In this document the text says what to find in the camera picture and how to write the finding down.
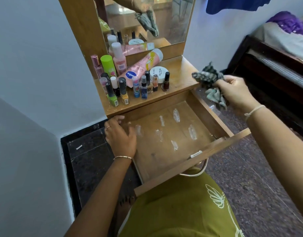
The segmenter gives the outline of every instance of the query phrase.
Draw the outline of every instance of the mirror frame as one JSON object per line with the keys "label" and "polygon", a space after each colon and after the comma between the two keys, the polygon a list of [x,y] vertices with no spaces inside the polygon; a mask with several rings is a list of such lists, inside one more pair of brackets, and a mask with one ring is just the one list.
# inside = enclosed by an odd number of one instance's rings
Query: mirror frame
{"label": "mirror frame", "polygon": [[[183,54],[195,2],[196,0],[193,0],[184,42],[160,47],[159,49],[161,49],[164,54],[163,60]],[[96,54],[98,57],[101,57],[102,55],[107,54],[107,49],[101,31],[95,2],[94,0],[59,0],[59,3],[66,15],[92,76],[94,79],[97,79],[98,77],[92,64],[91,55]],[[148,52],[150,51],[127,56],[127,65],[135,64],[147,55]]]}

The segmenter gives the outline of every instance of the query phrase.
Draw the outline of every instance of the white wall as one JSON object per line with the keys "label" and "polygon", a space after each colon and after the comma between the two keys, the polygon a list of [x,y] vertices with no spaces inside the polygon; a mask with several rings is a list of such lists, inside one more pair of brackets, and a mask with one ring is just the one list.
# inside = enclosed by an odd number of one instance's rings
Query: white wall
{"label": "white wall", "polygon": [[0,236],[63,236],[72,223],[58,139],[0,99]]}
{"label": "white wall", "polygon": [[106,119],[58,0],[0,0],[0,98],[58,137]]}
{"label": "white wall", "polygon": [[271,0],[255,12],[222,10],[205,12],[206,0],[197,0],[183,55],[202,70],[213,61],[217,70],[227,68],[244,37],[280,11],[303,16],[303,0]]}

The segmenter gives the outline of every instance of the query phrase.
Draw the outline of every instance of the vaseline logo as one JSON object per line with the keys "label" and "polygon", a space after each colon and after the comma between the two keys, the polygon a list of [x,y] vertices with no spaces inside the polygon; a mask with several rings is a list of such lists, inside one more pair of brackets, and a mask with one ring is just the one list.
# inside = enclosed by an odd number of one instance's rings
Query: vaseline logo
{"label": "vaseline logo", "polygon": [[128,71],[128,72],[126,72],[125,75],[128,79],[132,79],[133,76],[136,76],[135,72],[133,72],[133,71]]}

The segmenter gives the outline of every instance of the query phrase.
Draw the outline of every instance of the purple garment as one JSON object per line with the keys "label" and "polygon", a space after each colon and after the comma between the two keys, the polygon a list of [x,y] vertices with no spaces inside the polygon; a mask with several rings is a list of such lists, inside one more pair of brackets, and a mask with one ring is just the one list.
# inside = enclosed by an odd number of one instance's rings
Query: purple garment
{"label": "purple garment", "polygon": [[278,12],[266,22],[275,22],[287,33],[296,33],[303,35],[303,22],[288,11]]}

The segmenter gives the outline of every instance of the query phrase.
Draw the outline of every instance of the open wooden drawer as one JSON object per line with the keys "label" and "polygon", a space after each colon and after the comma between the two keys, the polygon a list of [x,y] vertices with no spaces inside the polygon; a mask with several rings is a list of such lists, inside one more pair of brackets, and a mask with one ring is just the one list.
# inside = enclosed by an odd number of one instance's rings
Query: open wooden drawer
{"label": "open wooden drawer", "polygon": [[234,135],[195,90],[124,115],[137,131],[134,164],[142,182],[137,196],[250,134],[247,128]]}

